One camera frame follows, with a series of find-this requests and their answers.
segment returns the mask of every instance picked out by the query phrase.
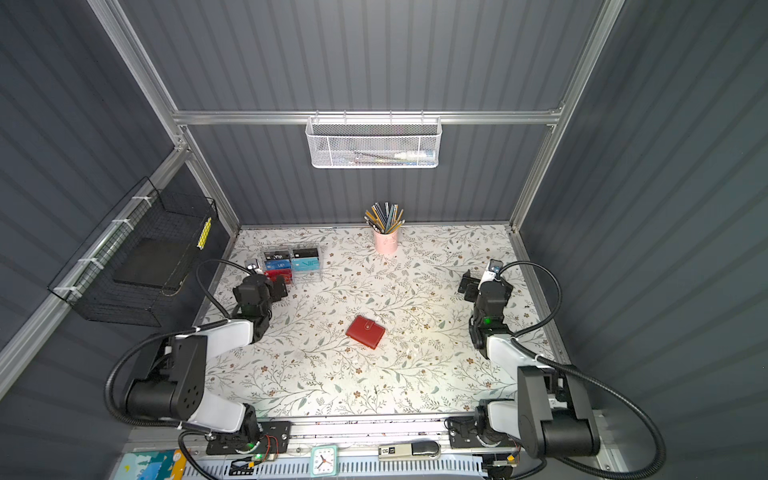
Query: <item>clock face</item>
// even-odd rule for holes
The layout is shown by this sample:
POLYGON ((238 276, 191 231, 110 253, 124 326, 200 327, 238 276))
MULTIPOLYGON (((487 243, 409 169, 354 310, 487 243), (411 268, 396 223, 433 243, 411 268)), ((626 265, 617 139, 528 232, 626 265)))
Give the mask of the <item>clock face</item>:
POLYGON ((330 447, 315 449, 312 456, 312 473, 329 475, 336 470, 336 450, 330 447))

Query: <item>black wire basket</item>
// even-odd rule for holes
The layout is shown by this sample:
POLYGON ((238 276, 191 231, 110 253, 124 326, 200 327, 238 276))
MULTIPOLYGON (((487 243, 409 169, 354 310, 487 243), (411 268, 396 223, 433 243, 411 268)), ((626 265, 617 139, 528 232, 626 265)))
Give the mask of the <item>black wire basket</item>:
POLYGON ((197 266, 218 221, 214 200, 152 190, 92 256, 61 272, 48 289, 94 322, 161 326, 197 266))

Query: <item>yellow label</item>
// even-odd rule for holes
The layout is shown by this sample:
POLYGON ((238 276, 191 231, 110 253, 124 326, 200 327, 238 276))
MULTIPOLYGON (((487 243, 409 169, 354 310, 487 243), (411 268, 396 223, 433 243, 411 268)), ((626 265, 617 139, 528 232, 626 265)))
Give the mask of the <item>yellow label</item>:
POLYGON ((203 227, 203 231, 200 232, 200 239, 197 241, 197 248, 200 250, 205 247, 205 240, 208 240, 208 233, 210 232, 210 217, 208 217, 208 221, 205 223, 205 227, 203 227))

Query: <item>gray corrugated wall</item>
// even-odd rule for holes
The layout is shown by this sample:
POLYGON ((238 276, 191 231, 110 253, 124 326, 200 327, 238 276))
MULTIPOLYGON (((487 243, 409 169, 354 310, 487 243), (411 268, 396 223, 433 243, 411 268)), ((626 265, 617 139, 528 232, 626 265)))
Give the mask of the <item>gray corrugated wall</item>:
MULTIPOLYGON (((522 228, 563 284, 571 359, 664 432, 657 478, 768 468, 766 18, 630 2, 522 228)), ((624 415, 608 405, 639 466, 624 415)))
MULTIPOLYGON (((4 346, 78 245, 173 145, 85 1, 0 2, 0 72, 4 346)), ((197 184, 183 168, 170 187, 197 184)), ((218 257, 226 242, 214 228, 207 254, 218 257)), ((188 293, 187 324, 202 300, 188 293)), ((109 418, 101 387, 117 357, 153 331, 68 315, 0 401, 0 476, 106 478, 129 427, 109 418)))
POLYGON ((544 110, 600 2, 122 5, 182 110, 544 110))
POLYGON ((243 224, 362 223, 374 201, 408 221, 508 220, 544 125, 448 125, 437 168, 312 166, 304 127, 194 126, 192 132, 243 224))
MULTIPOLYGON (((122 2, 183 110, 556 108, 601 3, 122 2)), ((435 170, 317 170, 302 127, 192 131, 243 224, 507 220, 543 126, 446 126, 435 170)))

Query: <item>white mesh basket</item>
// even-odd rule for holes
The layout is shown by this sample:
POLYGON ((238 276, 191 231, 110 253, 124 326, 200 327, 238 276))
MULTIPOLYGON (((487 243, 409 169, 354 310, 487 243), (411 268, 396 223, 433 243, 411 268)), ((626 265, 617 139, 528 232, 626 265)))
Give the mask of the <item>white mesh basket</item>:
POLYGON ((317 168, 437 167, 440 118, 311 117, 306 140, 317 168))

